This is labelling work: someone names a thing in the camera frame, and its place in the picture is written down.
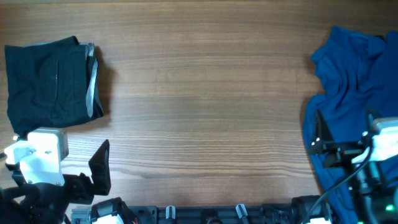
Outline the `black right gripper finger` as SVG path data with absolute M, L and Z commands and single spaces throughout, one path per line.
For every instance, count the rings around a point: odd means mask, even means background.
M 381 114 L 372 107 L 366 109 L 366 122 L 369 131 L 380 131 L 379 123 L 382 119 Z
M 333 143 L 334 139 L 331 135 L 329 127 L 321 111 L 317 110 L 315 113 L 312 140 L 310 141 L 308 153 L 310 155 L 329 153 L 331 151 L 331 145 Z

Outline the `black shorts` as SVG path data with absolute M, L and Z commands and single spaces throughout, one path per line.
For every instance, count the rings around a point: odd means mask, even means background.
M 4 54 L 7 115 L 17 135 L 103 117 L 94 43 L 71 36 L 44 44 L 5 45 Z

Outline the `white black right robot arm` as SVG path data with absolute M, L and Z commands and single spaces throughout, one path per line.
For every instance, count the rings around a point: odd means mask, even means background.
M 301 203 L 299 223 L 336 223 L 325 199 L 347 184 L 359 223 L 397 222 L 397 187 L 382 173 L 380 162 L 397 155 L 397 118 L 383 118 L 377 111 L 366 112 L 367 131 L 359 141 L 336 142 L 321 113 L 315 114 L 311 155 L 323 155 L 326 169 L 341 168 L 345 175 L 321 196 Z

